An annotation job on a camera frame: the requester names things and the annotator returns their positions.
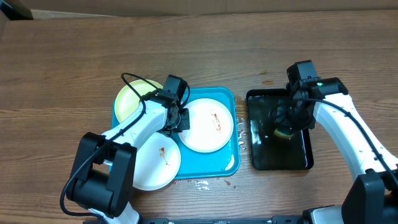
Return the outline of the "yellow green sponge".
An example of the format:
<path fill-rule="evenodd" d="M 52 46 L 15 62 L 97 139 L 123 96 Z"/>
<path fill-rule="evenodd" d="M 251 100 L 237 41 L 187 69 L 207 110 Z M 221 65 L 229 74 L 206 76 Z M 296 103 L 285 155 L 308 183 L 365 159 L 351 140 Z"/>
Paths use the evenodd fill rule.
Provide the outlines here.
<path fill-rule="evenodd" d="M 291 129 L 277 128 L 274 131 L 274 135 L 282 139 L 290 139 L 294 136 L 294 132 Z"/>

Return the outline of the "white plate with stain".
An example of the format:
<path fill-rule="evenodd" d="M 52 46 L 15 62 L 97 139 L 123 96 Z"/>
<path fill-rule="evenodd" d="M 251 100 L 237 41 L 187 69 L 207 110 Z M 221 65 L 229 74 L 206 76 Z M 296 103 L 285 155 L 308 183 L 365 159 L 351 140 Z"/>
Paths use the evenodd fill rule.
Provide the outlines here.
<path fill-rule="evenodd" d="M 231 112 L 219 101 L 200 98 L 189 102 L 190 128 L 178 134 L 189 149 L 200 152 L 215 152 L 230 140 L 234 121 Z"/>

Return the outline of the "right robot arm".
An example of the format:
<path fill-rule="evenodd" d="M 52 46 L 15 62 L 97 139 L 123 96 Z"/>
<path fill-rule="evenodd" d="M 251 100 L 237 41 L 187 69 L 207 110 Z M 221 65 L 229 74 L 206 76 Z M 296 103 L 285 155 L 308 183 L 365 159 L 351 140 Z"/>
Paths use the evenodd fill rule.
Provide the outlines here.
<path fill-rule="evenodd" d="M 397 223 L 397 158 L 357 112 L 339 78 L 322 79 L 310 60 L 287 69 L 289 97 L 269 113 L 274 134 L 290 138 L 319 123 L 346 161 L 353 185 L 342 205 L 303 211 L 301 223 Z"/>

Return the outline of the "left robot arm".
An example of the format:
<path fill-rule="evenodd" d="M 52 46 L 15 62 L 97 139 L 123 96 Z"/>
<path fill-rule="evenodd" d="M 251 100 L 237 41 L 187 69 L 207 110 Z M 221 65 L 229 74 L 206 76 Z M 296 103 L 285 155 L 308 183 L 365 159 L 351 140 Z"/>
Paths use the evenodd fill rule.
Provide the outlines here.
<path fill-rule="evenodd" d="M 118 126 L 86 133 L 60 195 L 62 212 L 95 223 L 143 223 L 129 203 L 137 152 L 154 133 L 169 137 L 190 128 L 189 96 L 188 83 L 169 75 L 163 88 L 139 95 L 137 110 Z"/>

